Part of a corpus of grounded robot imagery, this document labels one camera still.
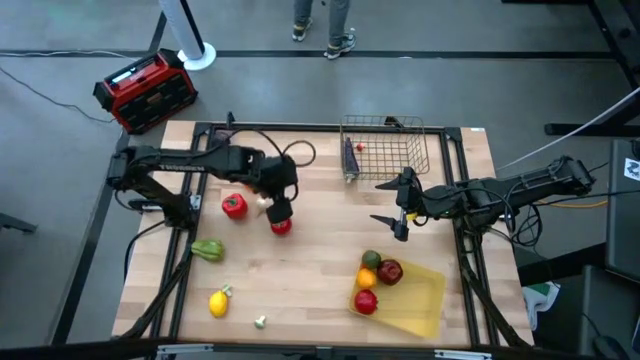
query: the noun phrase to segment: jeans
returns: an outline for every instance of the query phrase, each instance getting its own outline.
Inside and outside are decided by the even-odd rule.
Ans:
[[[313,0],[294,0],[294,22],[296,25],[306,25],[311,16]],[[329,12],[329,45],[340,46],[344,36],[344,24],[347,22],[350,0],[331,1]]]

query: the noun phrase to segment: gray floor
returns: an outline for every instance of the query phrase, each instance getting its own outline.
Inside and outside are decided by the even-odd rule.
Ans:
[[[32,3],[47,5],[4,6],[0,48],[145,49],[159,14],[151,0]],[[290,0],[189,3],[203,38],[221,50],[317,50],[326,43],[327,8],[320,2],[317,22],[300,45],[290,41]],[[28,15],[18,22],[11,15],[16,13]],[[61,13],[81,14],[73,21],[87,30],[66,29]],[[347,27],[359,35],[360,50],[606,50],[588,10],[576,6],[353,0]],[[176,48],[168,29],[162,46]],[[0,66],[39,91],[105,119],[109,114],[91,95],[93,82],[128,62],[0,57]],[[345,114],[411,114],[429,125],[486,128],[496,166],[549,142],[544,123],[583,123],[629,92],[610,61],[220,58],[192,79],[200,99],[177,119],[223,120],[230,110],[250,122],[337,123]],[[39,225],[34,235],[0,233],[0,347],[39,345],[50,337],[120,130],[56,107],[2,74],[0,93],[0,211]],[[159,127],[132,141],[157,145],[162,132]],[[560,154],[593,166],[607,159],[608,146],[609,139],[571,138],[499,175],[546,165]],[[596,190],[606,189],[606,173],[597,174],[602,180]],[[137,215],[112,205],[72,342],[110,335],[124,250],[139,223]],[[601,242],[605,213],[545,208],[538,251],[554,256]]]

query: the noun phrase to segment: red toolbox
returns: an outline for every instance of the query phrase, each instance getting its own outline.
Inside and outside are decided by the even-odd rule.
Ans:
[[[193,104],[197,95],[182,61],[167,49],[109,75],[93,88],[102,108],[134,135]]]

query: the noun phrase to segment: wire basket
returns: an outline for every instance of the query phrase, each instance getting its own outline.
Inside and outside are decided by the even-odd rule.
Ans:
[[[347,180],[393,179],[406,166],[417,174],[429,172],[424,125],[415,116],[346,115],[340,123],[340,156]]]

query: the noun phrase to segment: white cable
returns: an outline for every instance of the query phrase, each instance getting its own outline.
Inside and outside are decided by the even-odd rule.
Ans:
[[[514,160],[514,161],[512,161],[512,162],[508,163],[507,165],[504,165],[504,166],[501,166],[501,167],[497,168],[497,169],[496,169],[496,171],[498,171],[498,170],[502,170],[502,169],[506,169],[506,168],[508,168],[508,167],[509,167],[509,166],[511,166],[511,165],[514,165],[514,164],[516,164],[516,163],[519,163],[520,161],[522,161],[522,160],[524,160],[524,159],[526,159],[526,158],[528,158],[528,157],[531,157],[531,156],[533,156],[533,155],[535,155],[535,154],[537,154],[537,153],[541,152],[542,150],[545,150],[545,149],[547,149],[547,148],[549,148],[549,147],[551,147],[551,146],[553,146],[553,145],[555,145],[555,144],[557,144],[557,143],[561,142],[562,140],[564,140],[564,139],[566,139],[566,138],[568,138],[568,137],[570,137],[570,136],[572,136],[572,135],[576,134],[577,132],[581,131],[582,129],[586,128],[587,126],[590,126],[591,124],[593,124],[593,123],[595,123],[595,122],[597,122],[597,121],[600,121],[600,120],[602,120],[602,119],[603,119],[603,118],[605,118],[605,117],[609,117],[609,115],[610,115],[613,111],[615,111],[617,107],[619,107],[619,106],[620,106],[620,105],[622,105],[625,101],[629,100],[630,98],[632,98],[633,96],[635,96],[636,94],[638,94],[638,92],[640,92],[640,88],[637,88],[637,89],[633,90],[629,95],[625,96],[622,100],[618,101],[615,105],[613,105],[612,107],[610,107],[610,108],[608,108],[607,110],[605,110],[602,114],[600,114],[600,115],[596,116],[593,120],[591,120],[591,121],[587,122],[586,124],[584,124],[584,125],[580,126],[580,127],[579,127],[579,128],[577,128],[577,129],[573,130],[572,132],[568,133],[567,135],[565,135],[565,136],[563,136],[563,137],[561,137],[561,138],[559,138],[559,139],[556,139],[556,140],[554,140],[554,141],[552,141],[552,142],[548,143],[547,145],[545,145],[545,146],[543,146],[543,147],[541,147],[541,148],[538,148],[538,149],[536,149],[536,150],[533,150],[532,152],[528,153],[527,155],[522,156],[522,157],[518,158],[517,160]]]
[[[0,52],[0,56],[15,56],[15,57],[25,57],[25,56],[42,56],[42,57],[47,57],[47,56],[53,56],[53,55],[62,55],[62,54],[85,54],[85,55],[92,55],[92,54],[108,54],[108,55],[115,55],[121,58],[125,58],[125,59],[129,59],[129,60],[137,60],[134,58],[130,58],[128,56],[122,55],[122,54],[118,54],[112,51],[106,51],[106,50],[92,50],[92,51],[54,51],[54,52],[50,52],[50,53],[39,53],[39,52],[31,52],[31,53],[22,53],[22,54],[18,54],[18,53],[5,53],[5,52]]]

